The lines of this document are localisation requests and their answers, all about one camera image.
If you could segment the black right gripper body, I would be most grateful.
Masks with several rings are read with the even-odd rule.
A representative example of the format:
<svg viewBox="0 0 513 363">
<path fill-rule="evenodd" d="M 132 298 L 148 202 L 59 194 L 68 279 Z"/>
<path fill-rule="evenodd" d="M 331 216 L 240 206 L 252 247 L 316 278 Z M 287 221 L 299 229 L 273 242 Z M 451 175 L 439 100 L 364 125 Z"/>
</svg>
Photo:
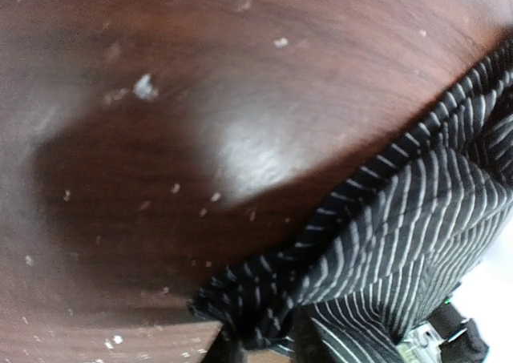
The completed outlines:
<svg viewBox="0 0 513 363">
<path fill-rule="evenodd" d="M 404 362 L 481 363 L 488 352 L 475 320 L 463 317 L 450 298 L 400 343 Z"/>
</svg>

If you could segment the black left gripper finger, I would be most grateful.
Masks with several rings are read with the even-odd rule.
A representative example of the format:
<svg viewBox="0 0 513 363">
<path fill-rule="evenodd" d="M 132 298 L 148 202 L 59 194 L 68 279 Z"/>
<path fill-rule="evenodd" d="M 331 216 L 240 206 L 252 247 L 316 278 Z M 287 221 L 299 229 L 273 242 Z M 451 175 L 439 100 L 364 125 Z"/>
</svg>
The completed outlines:
<svg viewBox="0 0 513 363">
<path fill-rule="evenodd" d="M 204 363 L 246 363 L 248 353 L 241 338 L 248 336 L 248 322 L 226 323 L 204 355 Z"/>
</svg>

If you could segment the black striped underwear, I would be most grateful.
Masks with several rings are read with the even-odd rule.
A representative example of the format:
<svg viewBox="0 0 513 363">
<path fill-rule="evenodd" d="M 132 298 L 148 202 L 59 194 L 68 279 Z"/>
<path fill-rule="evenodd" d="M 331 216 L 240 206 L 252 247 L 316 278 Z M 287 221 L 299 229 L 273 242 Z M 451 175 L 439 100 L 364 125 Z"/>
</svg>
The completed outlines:
<svg viewBox="0 0 513 363">
<path fill-rule="evenodd" d="M 336 186 L 287 244 L 227 267 L 192 313 L 248 322 L 247 352 L 399 362 L 512 212 L 512 41 Z"/>
</svg>

